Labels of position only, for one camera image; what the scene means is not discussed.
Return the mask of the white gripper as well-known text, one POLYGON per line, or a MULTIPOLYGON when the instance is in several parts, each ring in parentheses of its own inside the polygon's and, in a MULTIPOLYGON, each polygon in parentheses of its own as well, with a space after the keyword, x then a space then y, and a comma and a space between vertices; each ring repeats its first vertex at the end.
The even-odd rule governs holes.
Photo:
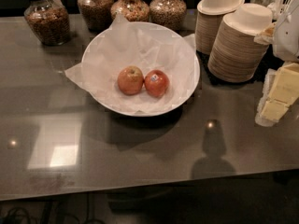
POLYGON ((254 37, 254 42, 261 45, 273 43, 274 55, 287 61, 278 70, 267 71, 263 96, 257 107, 255 122, 272 127, 299 98, 299 4, 291 4, 280 15, 276 26, 269 25, 254 37))

